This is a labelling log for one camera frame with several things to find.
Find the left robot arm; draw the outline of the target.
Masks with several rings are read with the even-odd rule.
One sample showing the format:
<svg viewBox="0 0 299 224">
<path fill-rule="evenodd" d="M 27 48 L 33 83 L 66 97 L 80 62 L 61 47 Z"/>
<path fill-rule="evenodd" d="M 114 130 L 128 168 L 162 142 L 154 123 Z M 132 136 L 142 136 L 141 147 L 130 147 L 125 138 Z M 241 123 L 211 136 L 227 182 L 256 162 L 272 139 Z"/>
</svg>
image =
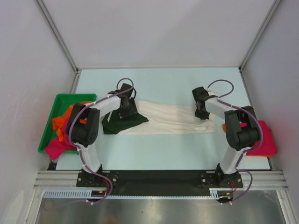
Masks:
<svg viewBox="0 0 299 224">
<path fill-rule="evenodd" d="M 98 172 L 101 162 L 94 144 L 98 137 L 101 118 L 112 112 L 118 112 L 120 119 L 136 115 L 135 96 L 134 85 L 123 83 L 121 88 L 109 92 L 102 99 L 87 104 L 77 103 L 73 106 L 66 134 L 69 143 L 77 148 L 82 168 L 88 172 L 87 181 L 92 186 L 97 187 L 103 182 L 103 174 Z"/>
</svg>

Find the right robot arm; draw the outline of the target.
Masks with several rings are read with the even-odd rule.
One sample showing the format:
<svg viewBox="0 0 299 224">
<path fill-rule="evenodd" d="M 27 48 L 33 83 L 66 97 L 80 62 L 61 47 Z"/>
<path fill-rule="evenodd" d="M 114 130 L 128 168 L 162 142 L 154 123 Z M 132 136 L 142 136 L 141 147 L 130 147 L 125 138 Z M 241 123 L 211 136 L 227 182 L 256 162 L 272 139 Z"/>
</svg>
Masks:
<svg viewBox="0 0 299 224">
<path fill-rule="evenodd" d="M 208 120 L 211 114 L 225 121 L 228 148 L 224 158 L 218 163 L 215 181 L 220 187 L 227 187 L 239 173 L 238 167 L 248 151 L 256 143 L 262 143 L 263 132 L 251 106 L 238 107 L 210 95 L 204 87 L 192 90 L 195 100 L 195 116 Z"/>
</svg>

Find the white and green t-shirt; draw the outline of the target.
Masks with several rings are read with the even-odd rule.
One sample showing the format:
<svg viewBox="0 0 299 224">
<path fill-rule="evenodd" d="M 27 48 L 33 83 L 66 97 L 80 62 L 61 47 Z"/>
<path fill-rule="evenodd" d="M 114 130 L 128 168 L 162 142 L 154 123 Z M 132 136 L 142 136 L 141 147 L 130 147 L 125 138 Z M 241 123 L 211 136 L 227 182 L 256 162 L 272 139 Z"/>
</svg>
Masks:
<svg viewBox="0 0 299 224">
<path fill-rule="evenodd" d="M 195 106 L 164 105 L 136 101 L 138 114 L 120 118 L 119 110 L 102 119 L 104 134 L 111 135 L 178 135 L 206 134 L 215 131 L 214 115 L 207 120 L 195 116 Z"/>
</svg>

